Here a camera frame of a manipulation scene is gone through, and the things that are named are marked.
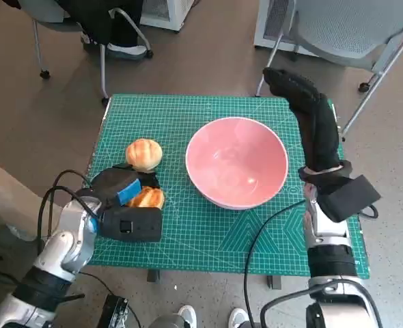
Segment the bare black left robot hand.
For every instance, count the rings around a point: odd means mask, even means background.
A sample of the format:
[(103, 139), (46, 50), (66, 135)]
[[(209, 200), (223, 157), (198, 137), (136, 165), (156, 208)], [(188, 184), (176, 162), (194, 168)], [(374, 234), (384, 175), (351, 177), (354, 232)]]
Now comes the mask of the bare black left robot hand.
[(118, 164), (101, 171), (92, 180), (91, 190), (109, 204), (127, 205), (144, 187), (159, 188), (156, 174), (135, 170), (129, 164)]

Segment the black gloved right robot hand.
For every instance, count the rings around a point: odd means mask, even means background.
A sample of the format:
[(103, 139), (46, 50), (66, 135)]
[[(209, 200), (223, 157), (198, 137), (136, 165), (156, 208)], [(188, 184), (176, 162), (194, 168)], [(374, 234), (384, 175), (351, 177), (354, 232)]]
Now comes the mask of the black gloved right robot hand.
[(263, 78), (272, 95), (287, 100), (298, 121), (305, 166), (315, 172), (339, 167), (337, 124), (326, 95), (310, 80), (287, 70), (266, 67)]

